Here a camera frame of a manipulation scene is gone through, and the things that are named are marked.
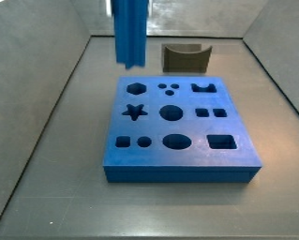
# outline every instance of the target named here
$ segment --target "gray floor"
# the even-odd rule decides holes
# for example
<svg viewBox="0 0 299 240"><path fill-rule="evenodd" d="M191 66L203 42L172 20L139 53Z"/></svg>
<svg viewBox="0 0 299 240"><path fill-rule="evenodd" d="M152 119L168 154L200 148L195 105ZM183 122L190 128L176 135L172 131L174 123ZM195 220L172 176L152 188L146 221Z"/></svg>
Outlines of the gray floor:
<svg viewBox="0 0 299 240"><path fill-rule="evenodd" d="M120 75L162 75L160 45L214 46L265 167L248 184L108 184L102 169ZM94 38L0 222L0 236L299 236L299 117L240 40L150 38L146 68Z"/></svg>

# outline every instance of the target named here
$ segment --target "shape sorter board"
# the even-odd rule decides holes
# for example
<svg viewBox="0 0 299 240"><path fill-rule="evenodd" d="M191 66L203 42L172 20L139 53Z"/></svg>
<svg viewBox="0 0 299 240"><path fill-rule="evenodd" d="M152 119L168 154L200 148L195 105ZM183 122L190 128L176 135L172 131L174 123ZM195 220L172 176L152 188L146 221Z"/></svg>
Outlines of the shape sorter board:
<svg viewBox="0 0 299 240"><path fill-rule="evenodd" d="M262 168L218 77L122 77L103 167L108 182L248 182Z"/></svg>

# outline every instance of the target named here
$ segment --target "cutout hole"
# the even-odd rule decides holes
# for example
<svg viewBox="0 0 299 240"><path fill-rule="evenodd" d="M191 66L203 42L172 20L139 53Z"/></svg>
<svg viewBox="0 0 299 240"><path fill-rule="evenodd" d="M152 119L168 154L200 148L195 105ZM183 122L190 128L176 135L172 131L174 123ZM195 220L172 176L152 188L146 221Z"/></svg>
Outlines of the cutout hole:
<svg viewBox="0 0 299 240"><path fill-rule="evenodd" d="M134 95L139 95L147 92L147 87L142 83L134 83L128 85L127 92Z"/></svg>
<svg viewBox="0 0 299 240"><path fill-rule="evenodd" d="M166 95L172 96L174 95L174 91L172 90L167 90L166 91Z"/></svg>
<svg viewBox="0 0 299 240"><path fill-rule="evenodd" d="M227 117L227 113L224 109L212 109L215 117Z"/></svg>
<svg viewBox="0 0 299 240"><path fill-rule="evenodd" d="M160 83L160 84L158 85L158 87L163 89L163 88L167 88L167 85L163 84L163 83Z"/></svg>
<svg viewBox="0 0 299 240"><path fill-rule="evenodd" d="M183 150L191 146L191 139L182 134L170 134L163 139L163 144L174 150Z"/></svg>
<svg viewBox="0 0 299 240"><path fill-rule="evenodd" d="M148 147L151 146L151 139L148 137L142 137L138 139L136 143L140 147Z"/></svg>
<svg viewBox="0 0 299 240"><path fill-rule="evenodd" d="M183 110L174 105L164 106L159 113L167 121L178 121L184 115Z"/></svg>
<svg viewBox="0 0 299 240"><path fill-rule="evenodd" d="M115 140L115 146L116 147L130 147L130 137L128 136L120 136Z"/></svg>
<svg viewBox="0 0 299 240"><path fill-rule="evenodd" d="M207 135L211 149L236 149L236 144L231 135Z"/></svg>
<svg viewBox="0 0 299 240"><path fill-rule="evenodd" d="M171 88L172 88L172 89L178 89L178 88L179 88L179 85L178 85L178 84L172 84L172 85L171 85Z"/></svg>
<svg viewBox="0 0 299 240"><path fill-rule="evenodd" d="M195 115L199 117L208 117L210 113L207 109L195 109Z"/></svg>
<svg viewBox="0 0 299 240"><path fill-rule="evenodd" d="M128 115L132 121L136 121L139 116L148 115L148 113L143 111L144 104L140 104L138 106L132 106L131 104L128 104L127 108L128 110L123 112L123 115Z"/></svg>
<svg viewBox="0 0 299 240"><path fill-rule="evenodd" d="M216 93L216 89L212 83L210 83L207 87L200 87L195 83L192 83L191 90L194 93Z"/></svg>

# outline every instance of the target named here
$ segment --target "star-shaped hole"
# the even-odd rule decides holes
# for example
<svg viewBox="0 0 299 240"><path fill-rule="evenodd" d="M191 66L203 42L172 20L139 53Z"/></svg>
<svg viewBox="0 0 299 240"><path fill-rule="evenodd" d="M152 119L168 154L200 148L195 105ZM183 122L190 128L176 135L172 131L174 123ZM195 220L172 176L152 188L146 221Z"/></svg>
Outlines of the star-shaped hole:
<svg viewBox="0 0 299 240"><path fill-rule="evenodd" d="M144 104L140 104L138 106L128 104L127 108L128 110L123 112L123 115L128 115L132 121L136 121L139 116L148 115L148 113L143 111Z"/></svg>

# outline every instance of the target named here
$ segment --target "rectangular hole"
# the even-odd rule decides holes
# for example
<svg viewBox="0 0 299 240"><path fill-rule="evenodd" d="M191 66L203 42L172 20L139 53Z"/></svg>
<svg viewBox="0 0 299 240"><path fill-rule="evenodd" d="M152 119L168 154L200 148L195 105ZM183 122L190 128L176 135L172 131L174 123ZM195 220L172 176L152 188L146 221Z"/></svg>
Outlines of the rectangular hole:
<svg viewBox="0 0 299 240"><path fill-rule="evenodd" d="M120 136L115 140L115 146L116 147L130 147L130 137L128 136Z"/></svg>
<svg viewBox="0 0 299 240"><path fill-rule="evenodd" d="M210 113L207 109L195 109L195 115L198 117L208 117Z"/></svg>
<svg viewBox="0 0 299 240"><path fill-rule="evenodd" d="M236 149L236 144L231 135L207 135L211 149Z"/></svg>

